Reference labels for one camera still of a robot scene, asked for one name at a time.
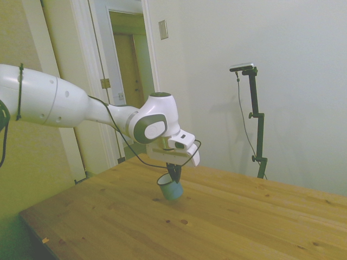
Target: metal bracket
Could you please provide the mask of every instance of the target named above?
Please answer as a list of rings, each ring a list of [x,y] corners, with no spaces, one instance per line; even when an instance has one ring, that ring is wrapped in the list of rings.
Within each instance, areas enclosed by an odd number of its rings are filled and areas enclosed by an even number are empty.
[[[107,89],[111,87],[110,79],[101,79],[100,81],[102,89]]]

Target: switch plate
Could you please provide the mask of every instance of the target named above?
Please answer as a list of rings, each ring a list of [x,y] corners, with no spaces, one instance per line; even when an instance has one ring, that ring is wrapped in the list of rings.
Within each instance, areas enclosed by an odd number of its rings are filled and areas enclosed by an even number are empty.
[[[166,20],[162,20],[159,22],[159,32],[161,40],[169,38],[168,28],[166,27]]]

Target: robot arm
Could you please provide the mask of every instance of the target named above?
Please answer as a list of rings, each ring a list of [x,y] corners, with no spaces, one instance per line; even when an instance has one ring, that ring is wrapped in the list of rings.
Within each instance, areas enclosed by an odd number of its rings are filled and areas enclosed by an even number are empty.
[[[53,127],[75,127],[84,120],[99,122],[146,144],[152,159],[183,165],[195,154],[188,165],[200,162],[195,137],[181,130],[175,99],[168,93],[151,94],[140,109],[113,105],[107,109],[65,80],[30,69],[24,69],[22,75],[20,111],[24,121]],[[0,64],[0,100],[11,119],[19,108],[19,76],[18,67]]]

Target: doorway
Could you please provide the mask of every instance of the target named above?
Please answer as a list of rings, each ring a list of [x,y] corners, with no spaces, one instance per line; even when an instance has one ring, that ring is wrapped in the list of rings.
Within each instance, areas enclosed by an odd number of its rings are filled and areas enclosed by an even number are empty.
[[[141,108],[155,92],[145,23],[142,14],[109,11],[123,93],[113,91],[115,102],[124,97],[125,104]],[[127,138],[136,153],[145,153],[146,146]],[[134,156],[124,145],[126,159]]]

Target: wooden table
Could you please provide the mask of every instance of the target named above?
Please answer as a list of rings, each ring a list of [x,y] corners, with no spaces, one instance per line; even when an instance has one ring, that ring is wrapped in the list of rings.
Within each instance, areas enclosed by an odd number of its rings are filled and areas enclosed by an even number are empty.
[[[167,201],[164,173],[133,158],[20,215],[57,259],[347,259],[346,197],[199,166]]]

